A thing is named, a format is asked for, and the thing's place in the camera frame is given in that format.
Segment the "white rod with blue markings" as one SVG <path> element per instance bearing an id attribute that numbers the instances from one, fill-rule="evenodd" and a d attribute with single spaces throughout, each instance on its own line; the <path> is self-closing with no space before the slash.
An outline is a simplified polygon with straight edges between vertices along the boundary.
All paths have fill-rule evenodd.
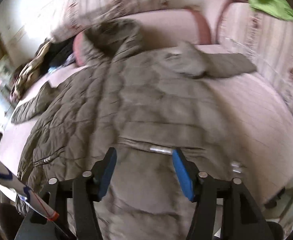
<path id="1" fill-rule="evenodd" d="M 47 220 L 55 221 L 59 214 L 42 200 L 31 188 L 22 183 L 1 161 L 0 161 L 0 184 L 15 192 L 27 206 L 45 217 Z"/>

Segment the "striped floral pillow right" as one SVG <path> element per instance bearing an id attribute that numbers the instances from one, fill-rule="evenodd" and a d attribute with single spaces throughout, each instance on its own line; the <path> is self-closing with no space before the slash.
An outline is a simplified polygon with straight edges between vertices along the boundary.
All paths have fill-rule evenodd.
<path id="1" fill-rule="evenodd" d="M 293 22 L 232 3 L 222 14 L 218 41 L 249 58 L 293 114 Z"/>

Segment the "lime green crumpled blanket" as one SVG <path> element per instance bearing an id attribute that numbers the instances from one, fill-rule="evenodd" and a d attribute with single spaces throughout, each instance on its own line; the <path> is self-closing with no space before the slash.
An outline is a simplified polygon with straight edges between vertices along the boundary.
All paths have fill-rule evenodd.
<path id="1" fill-rule="evenodd" d="M 280 20 L 293 21 L 293 9 L 286 0 L 249 0 L 249 3 L 253 9 Z"/>

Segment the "dark clothes pile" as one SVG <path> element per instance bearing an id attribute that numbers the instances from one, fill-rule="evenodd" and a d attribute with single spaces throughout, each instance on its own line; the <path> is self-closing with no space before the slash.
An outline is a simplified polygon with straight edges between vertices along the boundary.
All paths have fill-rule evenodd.
<path id="1" fill-rule="evenodd" d="M 74 38 L 75 36 L 60 43 L 52 43 L 50 45 L 40 65 L 41 75 L 46 74 L 49 68 L 59 67 L 67 61 L 68 57 L 73 53 Z"/>

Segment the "striped floral pillow on bolster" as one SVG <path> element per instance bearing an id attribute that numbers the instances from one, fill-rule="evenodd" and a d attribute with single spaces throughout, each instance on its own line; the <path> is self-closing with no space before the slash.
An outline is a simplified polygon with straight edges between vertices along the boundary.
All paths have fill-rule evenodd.
<path id="1" fill-rule="evenodd" d="M 167 7 L 168 0 L 61 0 L 51 18 L 50 38 L 59 43 L 96 23 Z"/>

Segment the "floral cushion at window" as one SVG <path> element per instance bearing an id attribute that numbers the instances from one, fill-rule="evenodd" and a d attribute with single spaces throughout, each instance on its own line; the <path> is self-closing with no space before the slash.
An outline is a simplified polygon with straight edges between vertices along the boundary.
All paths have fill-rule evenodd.
<path id="1" fill-rule="evenodd" d="M 0 87 L 4 87 L 8 90 L 11 90 L 11 78 L 14 73 L 14 70 L 15 68 L 11 63 L 11 60 L 9 59 L 8 55 L 4 55 L 0 59 Z"/>

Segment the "olive quilted down jacket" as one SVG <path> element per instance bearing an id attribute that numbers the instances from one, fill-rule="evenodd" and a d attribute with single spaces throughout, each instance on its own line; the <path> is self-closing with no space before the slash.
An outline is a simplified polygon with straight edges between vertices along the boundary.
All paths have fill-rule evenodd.
<path id="1" fill-rule="evenodd" d="M 148 51 L 131 19 L 83 35 L 85 67 L 56 87 L 45 83 L 12 116 L 14 124 L 37 117 L 17 176 L 39 192 L 50 178 L 81 175 L 114 147 L 111 184 L 95 207 L 103 237 L 185 239 L 194 205 L 182 193 L 170 153 L 151 146 L 180 148 L 217 179 L 230 180 L 239 165 L 250 183 L 235 118 L 208 83 L 256 67 L 241 54 L 207 54 L 188 42 L 176 53 Z"/>

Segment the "beige brown patterned blanket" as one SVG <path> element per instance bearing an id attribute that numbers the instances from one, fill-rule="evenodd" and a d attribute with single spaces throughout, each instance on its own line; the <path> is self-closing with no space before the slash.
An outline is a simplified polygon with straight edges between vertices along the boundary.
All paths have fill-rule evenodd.
<path id="1" fill-rule="evenodd" d="M 21 100 L 25 92 L 40 77 L 41 66 L 50 46 L 51 40 L 46 38 L 38 48 L 35 57 L 25 65 L 21 65 L 20 68 L 15 70 L 12 77 L 12 89 L 10 91 L 11 102 L 16 103 Z"/>

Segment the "pink bolster cushion with red ends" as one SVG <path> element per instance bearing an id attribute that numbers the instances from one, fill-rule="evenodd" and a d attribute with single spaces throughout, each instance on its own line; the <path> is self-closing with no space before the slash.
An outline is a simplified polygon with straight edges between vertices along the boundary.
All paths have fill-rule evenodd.
<path id="1" fill-rule="evenodd" d="M 73 54 L 78 66 L 122 60 L 139 53 L 177 47 L 181 42 L 211 43 L 204 16 L 192 9 L 142 12 L 88 27 L 76 35 Z"/>

